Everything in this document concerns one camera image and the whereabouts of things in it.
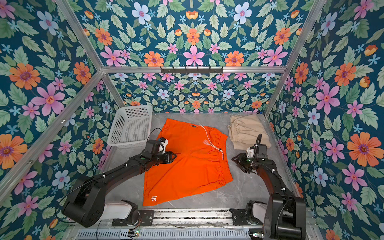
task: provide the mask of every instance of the beige pants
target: beige pants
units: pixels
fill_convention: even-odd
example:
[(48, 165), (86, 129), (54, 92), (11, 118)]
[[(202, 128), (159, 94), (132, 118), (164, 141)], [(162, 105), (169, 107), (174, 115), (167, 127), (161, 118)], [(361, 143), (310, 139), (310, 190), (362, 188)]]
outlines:
[(269, 137), (264, 129), (263, 124), (260, 122), (258, 116), (231, 116), (231, 124), (228, 125), (229, 137), (233, 142), (234, 149), (246, 150), (252, 147), (259, 134), (262, 134), (262, 144), (268, 148), (272, 145)]

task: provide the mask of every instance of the pink flower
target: pink flower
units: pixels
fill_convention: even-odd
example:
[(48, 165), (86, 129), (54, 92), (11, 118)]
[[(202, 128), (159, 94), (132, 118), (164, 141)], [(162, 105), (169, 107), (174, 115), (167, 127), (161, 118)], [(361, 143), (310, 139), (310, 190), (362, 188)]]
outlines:
[(325, 81), (323, 78), (320, 78), (320, 79), (317, 79), (316, 80), (316, 84), (314, 85), (316, 88), (316, 90), (318, 91), (319, 89), (323, 89), (323, 85), (325, 84)]
[(332, 145), (329, 142), (325, 143), (325, 146), (327, 146), (328, 150), (326, 152), (327, 156), (332, 156), (333, 162), (337, 162), (337, 157), (340, 159), (344, 159), (344, 154), (342, 154), (340, 151), (344, 149), (343, 144), (336, 145), (336, 139), (332, 139)]
[(211, 3), (215, 2), (216, 5), (220, 4), (220, 0), (210, 0)]
[(39, 204), (35, 203), (35, 202), (37, 202), (38, 199), (39, 199), (39, 197), (34, 197), (32, 199), (31, 195), (27, 196), (25, 199), (25, 202), (19, 203), (17, 205), (20, 208), (20, 212), (19, 212), (18, 216), (20, 217), (24, 213), (26, 216), (31, 215), (32, 209), (39, 207)]
[(48, 92), (46, 92), (44, 88), (37, 87), (37, 92), (42, 96), (42, 98), (34, 97), (32, 98), (31, 103), (38, 106), (44, 105), (41, 109), (43, 116), (49, 115), (51, 113), (51, 109), (56, 114), (61, 113), (61, 111), (64, 109), (64, 105), (59, 101), (64, 99), (65, 94), (55, 94), (55, 86), (51, 83), (48, 84), (47, 90)]
[(175, 83), (175, 89), (179, 90), (180, 89), (184, 89), (184, 84), (182, 84), (180, 81), (178, 81), (177, 83)]
[(87, 103), (88, 101), (91, 101), (91, 102), (93, 102), (93, 96), (94, 96), (95, 94), (93, 93), (93, 92), (90, 92), (89, 94), (88, 94), (88, 96), (85, 98), (85, 102)]
[(257, 55), (258, 55), (257, 58), (264, 59), (264, 57), (268, 56), (268, 51), (262, 49), (260, 52), (257, 53)]
[(291, 164), (291, 169), (292, 169), (292, 172), (296, 172), (297, 171), (297, 166), (296, 166), (295, 163)]
[(131, 59), (131, 53), (130, 52), (127, 52), (127, 50), (120, 50), (120, 57), (124, 57), (125, 60), (127, 59)]
[(321, 151), (320, 141), (312, 140), (313, 143), (311, 143), (312, 152), (315, 152), (316, 154), (319, 154), (319, 150)]
[(104, 50), (106, 51), (105, 52), (101, 52), (100, 55), (104, 58), (107, 58), (107, 65), (108, 66), (112, 66), (113, 64), (115, 64), (116, 67), (120, 67), (120, 63), (126, 63), (126, 61), (122, 58), (119, 58), (120, 57), (120, 51), (119, 50), (114, 50), (113, 53), (112, 53), (112, 50), (105, 46), (104, 47)]
[(176, 54), (176, 52), (178, 51), (178, 49), (176, 48), (176, 44), (172, 45), (171, 43), (169, 44), (168, 50), (169, 50), (169, 53), (174, 53), (174, 54)]
[(230, 73), (222, 73), (220, 75), (216, 76), (216, 79), (220, 79), (220, 82), (222, 83), (224, 80), (228, 80)]
[(287, 80), (285, 80), (285, 90), (288, 90), (288, 91), (290, 91), (291, 90), (291, 88), (293, 87), (293, 77), (288, 77), (288, 79)]
[(209, 50), (212, 51), (212, 54), (218, 53), (218, 50), (220, 50), (220, 47), (217, 45), (217, 43), (215, 43), (215, 45), (211, 44), (211, 48)]
[(52, 152), (48, 151), (53, 148), (53, 144), (50, 143), (48, 146), (45, 148), (44, 152), (39, 156), (39, 162), (44, 162), (45, 157), (52, 157)]
[(248, 82), (244, 82), (244, 88), (245, 89), (248, 89), (248, 88), (251, 88), (252, 87), (252, 82), (251, 80), (249, 80)]
[(156, 79), (155, 73), (143, 73), (144, 79), (148, 79), (148, 81), (152, 82), (152, 79)]
[(203, 65), (203, 61), (200, 58), (204, 57), (205, 53), (203, 52), (198, 53), (197, 47), (195, 45), (193, 45), (190, 50), (191, 50), (191, 53), (188, 53), (188, 52), (183, 53), (184, 57), (189, 58), (185, 64), (187, 66), (190, 66), (193, 64), (194, 67), (196, 66), (196, 64), (200, 66)]
[(67, 86), (63, 82), (64, 82), (64, 80), (62, 78), (61, 79), (55, 78), (55, 81), (52, 82), (52, 84), (56, 86), (56, 88), (55, 88), (56, 90), (60, 89), (60, 91), (63, 91), (64, 88)]
[(360, 178), (364, 175), (364, 170), (358, 169), (355, 172), (355, 167), (351, 163), (348, 165), (348, 169), (349, 171), (345, 168), (342, 170), (343, 173), (348, 176), (344, 179), (346, 184), (350, 184), (352, 182), (352, 187), (356, 191), (359, 190), (359, 184), (363, 187), (368, 186), (365, 180)]
[(25, 177), (23, 177), (15, 187), (15, 194), (19, 195), (23, 191), (24, 186), (33, 187), (33, 181), (29, 179), (36, 177), (36, 175), (37, 175), (37, 171), (33, 171), (25, 175)]
[(140, 81), (140, 82), (139, 82), (139, 87), (145, 90), (145, 89), (147, 89), (148, 85), (147, 85), (146, 82), (142, 82), (142, 81)]
[(11, 5), (7, 5), (7, 0), (0, 0), (0, 17), (6, 18), (7, 15), (8, 17), (15, 19), (15, 16), (13, 15), (15, 8), (12, 7)]
[(175, 76), (172, 76), (172, 73), (160, 73), (160, 76), (162, 76), (161, 80), (163, 81), (167, 80), (167, 82), (169, 83), (171, 79), (175, 79)]
[(241, 81), (243, 78), (244, 79), (247, 78), (246, 73), (236, 73), (235, 79), (238, 79), (239, 81)]
[(89, 118), (95, 116), (95, 114), (94, 114), (95, 110), (92, 109), (92, 107), (87, 107), (87, 108), (85, 108), (85, 110), (86, 110), (85, 115), (88, 116)]
[(281, 52), (282, 50), (283, 50), (283, 45), (280, 45), (279, 47), (277, 47), (276, 51), (269, 49), (268, 50), (269, 58), (265, 58), (263, 60), (263, 63), (269, 63), (268, 66), (274, 66), (275, 63), (278, 66), (283, 64), (283, 61), (281, 60), (281, 58), (285, 57), (288, 54), (288, 52)]
[(216, 83), (213, 83), (212, 81), (207, 84), (209, 90), (213, 90), (217, 88)]
[(348, 104), (347, 107), (349, 108), (347, 113), (352, 114), (353, 118), (356, 117), (356, 113), (359, 115), (362, 114), (362, 111), (360, 109), (363, 107), (363, 104), (362, 103), (358, 104), (357, 100), (353, 101), (353, 105)]
[(61, 151), (61, 154), (64, 155), (65, 152), (70, 152), (70, 147), (72, 146), (72, 144), (70, 144), (68, 141), (65, 141), (65, 142), (61, 142), (60, 143), (60, 146), (59, 147), (59, 151)]
[(295, 91), (292, 93), (292, 96), (294, 96), (293, 101), (299, 102), (300, 97), (303, 96), (303, 94), (301, 93), (301, 87), (299, 87), (299, 88), (295, 87)]
[(355, 13), (355, 18), (353, 20), (358, 19), (359, 17), (365, 18), (365, 15), (367, 15), (367, 11), (374, 7), (374, 3), (372, 0), (361, 0), (360, 2), (361, 6), (357, 6), (355, 10), (353, 10)]
[(355, 206), (355, 204), (358, 202), (356, 199), (354, 198), (351, 198), (351, 194), (349, 192), (347, 192), (347, 195), (345, 195), (344, 193), (341, 194), (341, 196), (344, 198), (343, 200), (341, 200), (341, 203), (344, 204), (344, 205), (347, 205), (347, 209), (348, 211), (351, 211), (352, 209), (357, 211), (358, 208)]
[(297, 116), (300, 114), (299, 113), (299, 108), (297, 108), (296, 106), (293, 108), (293, 112), (292, 112), (292, 115), (297, 118)]
[(100, 90), (103, 90), (104, 88), (103, 88), (103, 81), (102, 80), (100, 80), (98, 83), (97, 83), (97, 85), (96, 85), (96, 90), (98, 91), (98, 92), (100, 92)]
[(322, 109), (324, 107), (324, 112), (328, 115), (331, 112), (331, 106), (339, 106), (340, 102), (337, 98), (333, 98), (339, 92), (339, 86), (333, 87), (329, 91), (329, 85), (327, 83), (324, 84), (323, 93), (316, 93), (316, 98), (321, 100), (317, 103), (316, 109)]
[(39, 106), (34, 106), (33, 103), (28, 103), (28, 106), (24, 105), (22, 108), (25, 110), (23, 112), (24, 116), (30, 116), (31, 119), (35, 118), (35, 115), (40, 115), (40, 112), (37, 111), (39, 109)]
[(172, 3), (173, 0), (163, 0), (163, 4), (166, 6), (168, 4), (168, 2)]

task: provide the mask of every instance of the marble surface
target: marble surface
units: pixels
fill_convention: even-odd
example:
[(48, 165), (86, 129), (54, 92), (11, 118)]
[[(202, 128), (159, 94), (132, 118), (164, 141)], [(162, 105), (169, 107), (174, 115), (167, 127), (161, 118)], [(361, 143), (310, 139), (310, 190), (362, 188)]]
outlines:
[[(157, 127), (162, 128), (167, 118), (178, 121), (190, 122), (192, 124), (201, 124), (203, 126), (215, 127), (222, 133), (228, 135), (228, 125), (230, 123), (231, 114), (166, 114), (157, 113), (152, 115), (151, 129)], [(255, 118), (263, 123), (265, 127), (269, 127), (262, 114), (254, 114)], [(284, 164), (279, 155), (279, 149), (275, 142), (272, 142), (272, 147), (267, 150), (269, 159), (276, 162), (277, 169), (283, 181), (287, 183), (287, 172), (285, 171)], [(145, 208), (244, 208), (249, 200), (258, 200), (262, 202), (268, 201), (269, 194), (265, 187), (263, 180), (256, 174), (246, 174), (240, 170), (231, 159), (237, 154), (243, 152), (242, 150), (234, 150), (233, 143), (228, 137), (226, 142), (227, 158), (229, 168), (233, 177), (233, 181), (227, 185), (216, 189), (214, 191), (206, 192), (199, 195), (184, 197), (181, 199), (165, 202), (150, 207), (143, 207), (143, 190), (144, 190), (144, 174), (131, 178), (123, 184), (117, 186), (106, 196), (106, 202), (120, 201), (126, 199), (136, 203), (139, 209)], [(110, 170), (114, 167), (126, 162), (129, 156), (139, 154), (143, 149), (141, 147), (121, 148), (117, 149), (113, 159), (108, 163)]]

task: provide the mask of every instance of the white plastic basket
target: white plastic basket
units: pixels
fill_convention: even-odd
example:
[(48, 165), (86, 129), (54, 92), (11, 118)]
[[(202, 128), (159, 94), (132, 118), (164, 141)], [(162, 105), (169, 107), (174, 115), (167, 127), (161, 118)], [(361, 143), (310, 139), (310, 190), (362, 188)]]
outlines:
[(107, 144), (117, 147), (145, 145), (151, 130), (152, 106), (119, 108), (109, 132)]

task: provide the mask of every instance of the light blue flower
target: light blue flower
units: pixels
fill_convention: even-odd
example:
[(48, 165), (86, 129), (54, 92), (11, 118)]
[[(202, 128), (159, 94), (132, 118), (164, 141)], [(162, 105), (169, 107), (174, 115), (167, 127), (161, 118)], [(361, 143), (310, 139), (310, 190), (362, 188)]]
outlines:
[(204, 15), (203, 16), (199, 16), (199, 22), (201, 22), (201, 23), (203, 23), (203, 21), (205, 20), (205, 18), (204, 18)]
[(5, 133), (11, 133), (11, 135), (13, 135), (15, 132), (18, 132), (19, 130), (17, 130), (17, 125), (14, 125), (13, 127), (11, 125), (7, 125), (7, 128), (8, 130), (5, 131)]
[(240, 22), (234, 23), (233, 26), (235, 30), (238, 30), (238, 28), (240, 28)]
[(369, 65), (372, 65), (372, 63), (373, 64), (377, 64), (377, 60), (379, 60), (381, 57), (376, 57), (376, 54), (374, 54), (373, 56), (372, 56), (372, 59), (368, 59), (368, 62), (370, 62), (370, 64)]
[(41, 225), (40, 226), (35, 226), (35, 230), (32, 232), (32, 234), (35, 234), (36, 236), (39, 234), (39, 232), (41, 231)]
[(353, 126), (352, 128), (354, 129), (353, 132), (358, 132), (358, 133), (360, 133), (360, 131), (362, 130), (362, 127), (359, 127), (359, 124), (356, 124), (356, 126)]
[(29, 9), (30, 12), (34, 12), (33, 6), (29, 5), (29, 3), (26, 4), (26, 8)]
[(43, 182), (44, 180), (42, 180), (41, 178), (39, 178), (39, 180), (35, 180), (36, 187), (40, 187)]
[(235, 15), (236, 13), (233, 11), (233, 9), (230, 11), (230, 12), (228, 12), (228, 15), (230, 16), (230, 17), (233, 17), (233, 15)]
[(13, 49), (11, 49), (11, 45), (4, 45), (4, 43), (1, 44), (3, 46), (3, 52), (7, 52), (8, 54), (10, 54), (11, 52), (13, 52)]
[(21, 108), (17, 108), (16, 106), (13, 106), (13, 109), (9, 110), (9, 112), (13, 113), (14, 116), (17, 114), (20, 114)]

